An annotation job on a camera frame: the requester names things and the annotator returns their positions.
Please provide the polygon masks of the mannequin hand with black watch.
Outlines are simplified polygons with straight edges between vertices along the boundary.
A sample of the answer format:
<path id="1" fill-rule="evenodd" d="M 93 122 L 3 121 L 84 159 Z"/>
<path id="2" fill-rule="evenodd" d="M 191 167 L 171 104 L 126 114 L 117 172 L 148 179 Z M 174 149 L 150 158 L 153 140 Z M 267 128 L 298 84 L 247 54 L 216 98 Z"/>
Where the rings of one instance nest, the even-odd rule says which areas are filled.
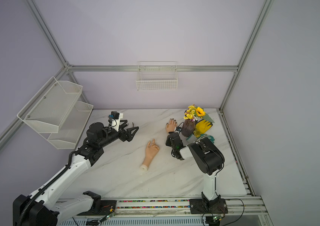
<path id="1" fill-rule="evenodd" d="M 155 139 L 153 138 L 152 141 L 149 141 L 146 149 L 145 149 L 145 158 L 143 163 L 140 166 L 140 170 L 147 171 L 151 162 L 155 158 L 155 156 L 158 154 L 160 150 L 160 147 L 156 144 Z"/>

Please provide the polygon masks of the mannequin hand with white band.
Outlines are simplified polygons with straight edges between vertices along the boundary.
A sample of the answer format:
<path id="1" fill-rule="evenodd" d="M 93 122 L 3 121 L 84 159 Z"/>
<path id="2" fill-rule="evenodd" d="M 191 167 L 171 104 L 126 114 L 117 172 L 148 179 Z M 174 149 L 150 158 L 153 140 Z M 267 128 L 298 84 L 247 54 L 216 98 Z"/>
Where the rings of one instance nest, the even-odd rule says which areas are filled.
<path id="1" fill-rule="evenodd" d="M 176 128 L 177 128 L 177 122 L 175 119 L 170 119 L 165 126 L 165 130 L 168 134 L 175 132 Z"/>

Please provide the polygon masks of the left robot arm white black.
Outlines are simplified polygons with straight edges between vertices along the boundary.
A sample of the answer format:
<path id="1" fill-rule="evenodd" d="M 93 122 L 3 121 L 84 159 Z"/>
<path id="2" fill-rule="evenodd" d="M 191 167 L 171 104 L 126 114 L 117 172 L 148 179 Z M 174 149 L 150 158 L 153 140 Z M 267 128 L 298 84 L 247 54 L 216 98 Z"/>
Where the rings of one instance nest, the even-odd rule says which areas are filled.
<path id="1" fill-rule="evenodd" d="M 68 187 L 89 170 L 104 153 L 105 146 L 116 140 L 132 141 L 139 127 L 128 127 L 127 120 L 116 120 L 115 127 L 97 122 L 90 125 L 80 148 L 72 151 L 67 164 L 46 184 L 28 196 L 20 195 L 13 202 L 13 225 L 57 226 L 78 214 L 104 212 L 101 196 L 85 191 L 82 196 L 57 205 Z"/>

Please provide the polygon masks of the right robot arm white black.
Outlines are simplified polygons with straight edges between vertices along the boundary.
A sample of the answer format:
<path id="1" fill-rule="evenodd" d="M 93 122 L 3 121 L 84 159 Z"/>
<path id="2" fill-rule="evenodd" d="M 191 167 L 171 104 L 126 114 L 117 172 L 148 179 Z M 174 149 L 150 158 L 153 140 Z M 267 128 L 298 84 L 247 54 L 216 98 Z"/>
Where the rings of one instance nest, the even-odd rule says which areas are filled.
<path id="1" fill-rule="evenodd" d="M 171 147 L 171 155 L 179 160 L 193 158 L 202 173 L 204 173 L 204 186 L 201 193 L 203 201 L 207 205 L 213 205 L 220 201 L 220 195 L 216 189 L 216 174 L 225 164 L 225 157 L 214 145 L 210 136 L 203 135 L 195 142 L 185 146 L 179 132 L 170 132 L 167 136 L 166 146 Z"/>

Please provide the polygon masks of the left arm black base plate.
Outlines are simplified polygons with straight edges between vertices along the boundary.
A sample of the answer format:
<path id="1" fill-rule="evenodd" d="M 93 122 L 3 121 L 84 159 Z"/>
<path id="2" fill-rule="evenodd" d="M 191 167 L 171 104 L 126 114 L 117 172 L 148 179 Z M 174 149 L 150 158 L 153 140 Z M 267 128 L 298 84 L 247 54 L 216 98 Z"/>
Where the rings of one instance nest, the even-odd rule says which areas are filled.
<path id="1" fill-rule="evenodd" d="M 101 200 L 101 202 L 95 204 L 89 211 L 83 213 L 86 216 L 95 216 L 95 215 L 109 215 L 115 211 L 117 201 L 116 200 Z"/>

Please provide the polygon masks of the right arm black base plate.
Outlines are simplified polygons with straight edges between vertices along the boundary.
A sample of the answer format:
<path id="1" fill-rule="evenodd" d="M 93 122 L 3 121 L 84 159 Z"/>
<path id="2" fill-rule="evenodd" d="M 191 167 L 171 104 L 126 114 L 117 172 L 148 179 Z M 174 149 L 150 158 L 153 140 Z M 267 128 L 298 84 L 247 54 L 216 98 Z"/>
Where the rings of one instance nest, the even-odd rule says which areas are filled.
<path id="1" fill-rule="evenodd" d="M 190 199 L 191 214 L 227 214 L 228 208 L 225 199 L 216 198 L 208 201 L 205 199 Z"/>

